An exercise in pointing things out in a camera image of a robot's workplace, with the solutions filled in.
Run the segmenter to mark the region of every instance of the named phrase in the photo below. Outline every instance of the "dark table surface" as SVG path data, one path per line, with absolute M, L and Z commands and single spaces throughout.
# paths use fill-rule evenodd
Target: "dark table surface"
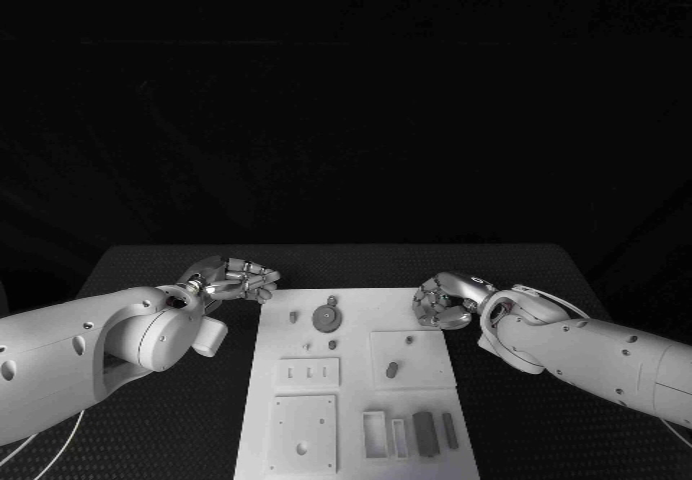
M 174 283 L 213 255 L 279 270 L 280 288 L 419 287 L 445 270 L 548 291 L 595 318 L 609 313 L 556 245 L 122 246 L 106 253 L 80 297 Z M 230 479 L 236 472 L 260 305 L 226 302 L 230 327 L 214 358 L 188 352 L 175 367 L 126 385 L 86 412 L 44 479 Z M 481 478 L 688 479 L 692 450 L 662 422 L 580 391 L 548 373 L 515 370 L 476 345 L 478 323 L 446 332 Z M 77 417 L 41 433 L 0 468 L 34 479 L 58 453 Z M 0 447 L 0 459 L 21 442 Z

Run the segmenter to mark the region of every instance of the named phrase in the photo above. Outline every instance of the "robotic arm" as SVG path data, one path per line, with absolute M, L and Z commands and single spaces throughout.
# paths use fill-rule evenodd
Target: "robotic arm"
M 0 445 L 44 431 L 129 382 L 168 370 L 188 349 L 217 353 L 224 300 L 264 303 L 280 273 L 211 257 L 175 285 L 136 287 L 0 319 Z
M 499 291 L 478 277 L 443 272 L 422 286 L 413 308 L 422 325 L 450 330 L 478 313 L 479 346 L 518 370 L 548 370 L 623 407 L 692 428 L 692 347 L 592 319 L 563 302 L 583 317 L 572 319 L 541 294 L 523 285 Z

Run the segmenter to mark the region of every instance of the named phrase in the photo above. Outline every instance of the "table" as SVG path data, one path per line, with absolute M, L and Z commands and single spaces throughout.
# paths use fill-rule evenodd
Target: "table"
M 548 291 L 610 320 L 567 252 L 551 244 L 120 246 L 104 254 L 80 297 L 171 284 L 213 255 L 277 269 L 280 288 L 296 289 L 417 287 L 437 272 L 458 270 L 501 288 L 523 283 Z M 226 302 L 213 317 L 230 327 L 217 357 L 191 350 L 168 372 L 126 385 L 87 410 L 45 479 L 233 478 L 260 305 Z M 478 323 L 445 334 L 484 480 L 692 478 L 692 451 L 658 419 L 547 373 L 515 370 L 478 347 Z M 4 467 L 4 479 L 34 479 L 76 420 L 41 433 Z M 0 448 L 0 459 L 18 445 Z

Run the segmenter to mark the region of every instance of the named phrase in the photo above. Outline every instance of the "white robotic arm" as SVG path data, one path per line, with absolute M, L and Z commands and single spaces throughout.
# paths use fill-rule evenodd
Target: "white robotic arm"
M 0 445 L 57 425 L 129 382 L 164 372 L 191 346 L 217 353 L 223 300 L 264 303 L 280 274 L 213 257 L 175 285 L 138 287 L 0 319 Z
M 450 297 L 463 305 L 453 306 Z M 426 282 L 414 311 L 422 324 L 445 329 L 462 328 L 479 313 L 479 346 L 517 369 L 548 370 L 606 400 L 692 428 L 690 345 L 586 315 L 572 319 L 537 290 L 518 285 L 498 291 L 459 273 L 443 272 Z

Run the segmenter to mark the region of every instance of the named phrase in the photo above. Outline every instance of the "black background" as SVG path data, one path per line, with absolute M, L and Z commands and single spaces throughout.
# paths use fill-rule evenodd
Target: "black background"
M 554 242 L 616 321 L 691 342 L 688 10 L 8 14 L 11 311 L 119 244 Z

